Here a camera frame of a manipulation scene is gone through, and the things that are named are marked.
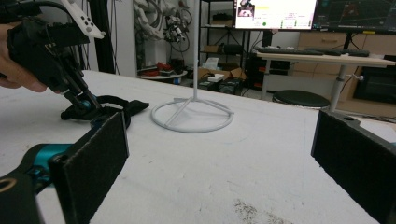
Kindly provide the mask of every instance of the computer monitor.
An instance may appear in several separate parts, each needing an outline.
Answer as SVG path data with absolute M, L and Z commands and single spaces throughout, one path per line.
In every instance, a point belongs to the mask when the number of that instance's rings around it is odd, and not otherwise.
M 233 0 L 233 28 L 311 30 L 317 0 Z
M 396 35 L 396 0 L 318 0 L 312 28 Z

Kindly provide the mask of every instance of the white table surface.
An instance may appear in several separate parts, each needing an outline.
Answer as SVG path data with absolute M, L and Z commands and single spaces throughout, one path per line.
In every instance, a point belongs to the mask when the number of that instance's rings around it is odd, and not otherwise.
M 310 156 L 317 111 L 199 91 L 230 107 L 233 122 L 211 133 L 177 133 L 156 125 L 150 110 L 192 96 L 191 88 L 85 74 L 96 95 L 150 103 L 132 117 L 131 156 L 92 223 L 376 223 Z M 0 176 L 32 146 L 74 143 L 90 129 L 60 119 L 69 105 L 50 91 L 0 88 Z M 219 116 L 200 114 L 213 122 Z M 64 222 L 54 189 L 37 198 L 47 223 Z

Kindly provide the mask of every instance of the desk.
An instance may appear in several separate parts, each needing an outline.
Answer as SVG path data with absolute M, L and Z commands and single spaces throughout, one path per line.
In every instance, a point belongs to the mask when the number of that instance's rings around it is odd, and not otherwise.
M 330 56 L 330 55 L 298 55 L 298 54 L 268 54 L 257 53 L 257 57 L 267 60 L 266 67 L 271 66 L 272 60 L 288 61 L 288 62 L 301 62 L 301 63 L 332 63 L 340 64 L 341 68 L 338 72 L 338 77 L 332 87 L 332 99 L 330 103 L 330 111 L 334 111 L 337 107 L 337 102 L 340 97 L 341 89 L 343 88 L 347 66 L 370 66 L 370 67 L 386 67 L 388 65 L 395 65 L 396 62 L 382 60 L 377 58 L 362 58 L 351 56 Z M 262 100 L 265 99 L 267 92 L 267 84 L 265 77 L 270 76 L 270 69 L 264 73 L 264 81 L 262 82 Z
M 130 158 L 93 224 L 376 223 L 310 156 L 318 111 L 199 91 L 230 107 L 233 122 L 212 133 L 177 133 L 156 125 L 150 110 L 192 95 L 191 88 L 84 74 L 96 95 L 150 103 L 132 117 Z M 68 106 L 50 91 L 0 88 L 0 176 L 30 147 L 74 143 L 90 129 L 88 122 L 60 119 Z M 47 223 L 63 223 L 54 189 L 37 199 Z

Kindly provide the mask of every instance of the cardboard box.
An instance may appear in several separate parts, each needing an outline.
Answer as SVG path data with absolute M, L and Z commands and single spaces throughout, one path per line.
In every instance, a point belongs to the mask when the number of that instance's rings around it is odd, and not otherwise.
M 211 25 L 225 25 L 227 27 L 233 27 L 233 20 L 227 20 L 227 21 L 212 21 L 210 23 Z
M 204 46 L 204 52 L 221 53 L 222 46 L 221 45 L 206 45 L 206 46 Z
M 219 67 L 221 67 L 222 70 L 199 67 L 198 80 L 201 79 L 203 76 L 207 75 L 208 73 L 223 74 L 224 79 L 226 79 L 227 77 L 239 77 L 245 80 L 247 78 L 245 72 L 236 63 L 219 63 Z

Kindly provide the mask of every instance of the white tripod base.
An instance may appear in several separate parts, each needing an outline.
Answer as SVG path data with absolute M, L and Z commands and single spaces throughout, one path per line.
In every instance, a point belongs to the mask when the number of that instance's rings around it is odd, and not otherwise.
M 213 101 L 194 97 L 176 98 L 173 102 L 154 107 L 151 118 L 161 127 L 172 131 L 207 133 L 229 125 L 233 120 L 233 111 Z

